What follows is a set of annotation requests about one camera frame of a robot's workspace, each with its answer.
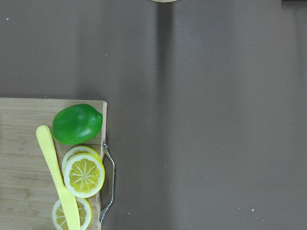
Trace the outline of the yellow plastic knife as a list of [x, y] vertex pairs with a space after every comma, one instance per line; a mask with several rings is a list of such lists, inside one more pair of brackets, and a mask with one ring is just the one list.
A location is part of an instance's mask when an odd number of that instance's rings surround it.
[[46, 125], [41, 125], [35, 133], [58, 193], [68, 228], [79, 230], [81, 224], [76, 198], [64, 185], [51, 131]]

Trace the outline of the green toy lime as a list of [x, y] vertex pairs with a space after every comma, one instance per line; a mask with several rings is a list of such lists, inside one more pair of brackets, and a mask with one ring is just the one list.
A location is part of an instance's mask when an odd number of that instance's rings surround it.
[[103, 125], [103, 115], [89, 104], [67, 107], [56, 114], [52, 136], [61, 144], [76, 145], [94, 138]]

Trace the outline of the upper lemon slice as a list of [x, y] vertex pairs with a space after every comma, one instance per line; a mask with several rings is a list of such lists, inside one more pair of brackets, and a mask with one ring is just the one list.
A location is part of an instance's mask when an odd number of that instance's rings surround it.
[[63, 178], [67, 189], [74, 196], [88, 198], [102, 188], [105, 168], [100, 158], [89, 153], [78, 153], [66, 162]]

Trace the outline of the wooden cutting board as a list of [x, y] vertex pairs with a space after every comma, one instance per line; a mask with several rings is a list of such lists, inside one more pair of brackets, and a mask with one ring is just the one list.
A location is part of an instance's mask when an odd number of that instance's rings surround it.
[[52, 230], [58, 199], [36, 139], [40, 125], [81, 100], [1, 98], [0, 227], [3, 230]]

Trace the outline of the lower hidden lemon slice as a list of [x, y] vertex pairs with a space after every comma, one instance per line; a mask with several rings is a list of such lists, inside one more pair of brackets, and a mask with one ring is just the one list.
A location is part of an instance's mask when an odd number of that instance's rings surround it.
[[79, 154], [79, 153], [89, 153], [96, 157], [97, 159], [100, 159], [100, 155], [92, 148], [87, 147], [87, 146], [77, 146], [72, 149], [70, 149], [65, 155], [62, 160], [62, 171], [65, 170], [66, 163], [67, 161], [74, 155]]

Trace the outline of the lemon slice under knife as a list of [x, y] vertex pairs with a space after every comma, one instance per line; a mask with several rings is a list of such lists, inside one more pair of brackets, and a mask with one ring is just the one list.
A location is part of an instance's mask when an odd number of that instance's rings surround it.
[[[80, 230], [85, 230], [89, 226], [92, 219], [92, 209], [89, 202], [85, 198], [76, 198], [79, 217], [80, 217]], [[52, 209], [52, 221], [57, 230], [68, 230], [68, 224], [62, 209], [60, 200], [58, 199]]]

